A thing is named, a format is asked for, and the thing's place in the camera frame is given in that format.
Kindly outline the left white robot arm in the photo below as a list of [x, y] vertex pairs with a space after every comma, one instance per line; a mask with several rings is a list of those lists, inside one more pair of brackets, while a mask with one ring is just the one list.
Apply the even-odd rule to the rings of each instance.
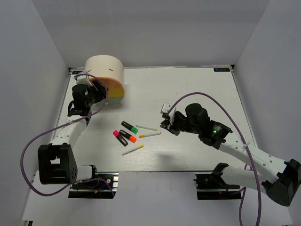
[[38, 149], [40, 182], [47, 185], [83, 181], [94, 188], [99, 184], [94, 166], [78, 166], [72, 149], [90, 122], [92, 105], [106, 101], [108, 88], [94, 79], [73, 86], [72, 97], [67, 110], [67, 125], [48, 145], [41, 145]]

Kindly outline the green cap black highlighter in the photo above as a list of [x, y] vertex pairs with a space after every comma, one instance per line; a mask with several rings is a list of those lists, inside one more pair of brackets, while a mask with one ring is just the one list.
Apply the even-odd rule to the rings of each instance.
[[133, 132], [134, 134], [136, 134], [138, 132], [138, 129], [136, 127], [134, 127], [133, 125], [122, 121], [121, 125], [124, 126], [126, 129], [128, 129], [129, 131]]

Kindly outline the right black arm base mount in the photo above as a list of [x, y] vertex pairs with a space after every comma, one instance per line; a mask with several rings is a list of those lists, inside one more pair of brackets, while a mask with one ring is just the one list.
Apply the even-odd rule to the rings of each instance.
[[238, 185], [229, 185], [221, 178], [223, 171], [229, 165], [219, 163], [210, 173], [195, 174], [197, 199], [208, 200], [241, 200], [241, 188]]

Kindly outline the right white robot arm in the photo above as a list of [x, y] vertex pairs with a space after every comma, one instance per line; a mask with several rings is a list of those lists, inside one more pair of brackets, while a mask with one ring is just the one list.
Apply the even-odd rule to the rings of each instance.
[[205, 145], [234, 156], [252, 168], [252, 171], [247, 171], [219, 163], [211, 173], [216, 187], [230, 184], [260, 190], [279, 205], [291, 205], [301, 184], [301, 164], [297, 160], [285, 161], [254, 145], [245, 144], [231, 128], [211, 120], [200, 104], [188, 105], [185, 112], [182, 114], [169, 103], [164, 103], [161, 128], [176, 136], [180, 132], [196, 134]]

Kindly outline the yellow organizer drawer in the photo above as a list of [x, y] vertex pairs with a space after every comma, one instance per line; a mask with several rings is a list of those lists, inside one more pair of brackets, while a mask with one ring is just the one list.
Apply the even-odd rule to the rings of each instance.
[[125, 96], [125, 89], [123, 86], [120, 87], [108, 87], [108, 98], [121, 98]]

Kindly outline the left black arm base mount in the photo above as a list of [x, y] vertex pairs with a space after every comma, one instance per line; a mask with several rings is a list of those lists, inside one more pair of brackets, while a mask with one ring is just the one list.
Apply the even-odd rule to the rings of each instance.
[[117, 192], [118, 182], [118, 172], [96, 172], [92, 181], [71, 185], [68, 198], [113, 199]]

